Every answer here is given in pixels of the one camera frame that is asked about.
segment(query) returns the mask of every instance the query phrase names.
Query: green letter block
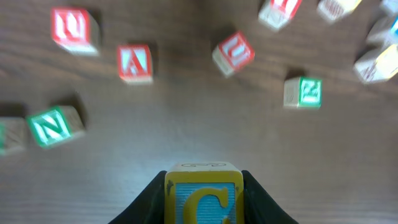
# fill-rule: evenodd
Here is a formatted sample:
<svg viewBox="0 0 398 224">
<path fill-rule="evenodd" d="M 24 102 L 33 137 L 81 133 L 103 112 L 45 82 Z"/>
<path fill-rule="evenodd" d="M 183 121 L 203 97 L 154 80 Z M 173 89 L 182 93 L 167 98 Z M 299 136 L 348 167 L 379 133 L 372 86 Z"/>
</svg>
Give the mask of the green letter block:
<svg viewBox="0 0 398 224">
<path fill-rule="evenodd" d="M 84 134 L 79 114 L 72 106 L 56 106 L 41 114 L 29 116 L 27 120 L 41 147 L 60 144 Z"/>
<path fill-rule="evenodd" d="M 0 156 L 21 152 L 25 147 L 25 119 L 0 118 Z"/>
<path fill-rule="evenodd" d="M 318 109 L 321 103 L 322 80 L 298 77 L 285 81 L 284 106 Z"/>
</svg>

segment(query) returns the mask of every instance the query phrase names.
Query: green block face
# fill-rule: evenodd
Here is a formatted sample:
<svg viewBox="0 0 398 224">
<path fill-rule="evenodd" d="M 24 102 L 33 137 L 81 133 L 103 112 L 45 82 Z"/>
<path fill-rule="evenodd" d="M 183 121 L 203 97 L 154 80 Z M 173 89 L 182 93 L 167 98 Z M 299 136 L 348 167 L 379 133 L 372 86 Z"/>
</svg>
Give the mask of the green block face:
<svg viewBox="0 0 398 224">
<path fill-rule="evenodd" d="M 6 153 L 4 150 L 5 142 L 6 142 L 6 126 L 0 123 L 0 156 Z"/>
<path fill-rule="evenodd" d="M 72 137 L 62 110 L 56 106 L 27 119 L 29 127 L 41 147 L 49 147 Z"/>
<path fill-rule="evenodd" d="M 314 78 L 301 78 L 298 104 L 302 107 L 321 107 L 322 80 L 317 80 Z"/>
</svg>

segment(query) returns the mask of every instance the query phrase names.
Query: yellow letter block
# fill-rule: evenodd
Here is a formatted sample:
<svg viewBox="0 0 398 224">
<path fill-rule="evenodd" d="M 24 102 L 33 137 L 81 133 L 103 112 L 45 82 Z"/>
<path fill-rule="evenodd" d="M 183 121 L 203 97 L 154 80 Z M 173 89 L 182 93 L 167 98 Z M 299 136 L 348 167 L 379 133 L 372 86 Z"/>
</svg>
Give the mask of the yellow letter block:
<svg viewBox="0 0 398 224">
<path fill-rule="evenodd" d="M 229 162 L 183 163 L 165 177 L 165 224 L 243 224 L 243 176 Z"/>
</svg>

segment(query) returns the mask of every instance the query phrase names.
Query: letter block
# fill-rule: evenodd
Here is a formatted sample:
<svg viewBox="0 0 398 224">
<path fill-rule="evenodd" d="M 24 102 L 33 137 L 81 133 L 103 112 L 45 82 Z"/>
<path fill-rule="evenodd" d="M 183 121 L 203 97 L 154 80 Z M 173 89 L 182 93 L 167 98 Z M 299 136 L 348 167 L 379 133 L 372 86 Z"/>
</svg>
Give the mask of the letter block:
<svg viewBox="0 0 398 224">
<path fill-rule="evenodd" d="M 268 0 L 259 13 L 259 21 L 273 31 L 278 31 L 293 19 L 301 2 L 302 0 Z"/>
<path fill-rule="evenodd" d="M 362 0 L 321 0 L 318 13 L 329 23 L 334 23 L 351 14 Z"/>
<path fill-rule="evenodd" d="M 100 53 L 100 27 L 85 9 L 53 8 L 52 38 L 74 55 Z"/>
<path fill-rule="evenodd" d="M 26 147 L 24 118 L 0 118 L 0 156 L 21 152 Z"/>
<path fill-rule="evenodd" d="M 213 60 L 228 78 L 253 61 L 254 55 L 246 38 L 237 32 L 214 49 Z"/>
<path fill-rule="evenodd" d="M 380 7 L 389 15 L 398 14 L 398 0 L 383 0 Z"/>
<path fill-rule="evenodd" d="M 177 164 L 165 176 L 165 224 L 243 224 L 243 175 L 229 162 Z"/>
<path fill-rule="evenodd" d="M 388 17 L 379 20 L 371 29 L 366 42 L 379 44 L 384 48 L 398 44 L 398 17 Z"/>
<path fill-rule="evenodd" d="M 48 148 L 84 134 L 84 127 L 72 106 L 56 106 L 29 116 L 28 125 L 39 146 Z"/>
<path fill-rule="evenodd" d="M 398 45 L 369 51 L 355 63 L 354 71 L 364 84 L 388 81 L 398 72 Z"/>
<path fill-rule="evenodd" d="M 118 47 L 119 76 L 128 84 L 152 83 L 152 56 L 148 45 Z"/>
<path fill-rule="evenodd" d="M 319 109 L 321 104 L 322 80 L 298 77 L 285 81 L 284 106 Z"/>
</svg>

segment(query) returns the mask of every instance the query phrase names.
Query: wood grain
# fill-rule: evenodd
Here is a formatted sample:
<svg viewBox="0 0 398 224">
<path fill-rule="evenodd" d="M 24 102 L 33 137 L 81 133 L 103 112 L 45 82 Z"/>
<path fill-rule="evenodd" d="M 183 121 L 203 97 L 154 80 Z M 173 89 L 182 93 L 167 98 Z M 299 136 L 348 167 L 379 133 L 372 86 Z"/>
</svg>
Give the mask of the wood grain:
<svg viewBox="0 0 398 224">
<path fill-rule="evenodd" d="M 303 1 L 279 33 L 257 21 L 260 0 L 0 1 L 0 105 L 27 114 L 77 96 L 84 138 L 0 159 L 0 223 L 107 223 L 160 171 L 181 161 L 249 170 L 300 223 L 398 222 L 397 78 L 364 86 L 352 71 L 379 14 L 364 0 L 329 26 Z M 74 57 L 50 38 L 50 9 L 100 12 L 100 57 Z M 233 26 L 252 64 L 225 80 L 211 60 Z M 152 86 L 127 86 L 116 46 L 157 46 Z M 324 80 L 319 111 L 282 108 L 292 71 Z"/>
</svg>

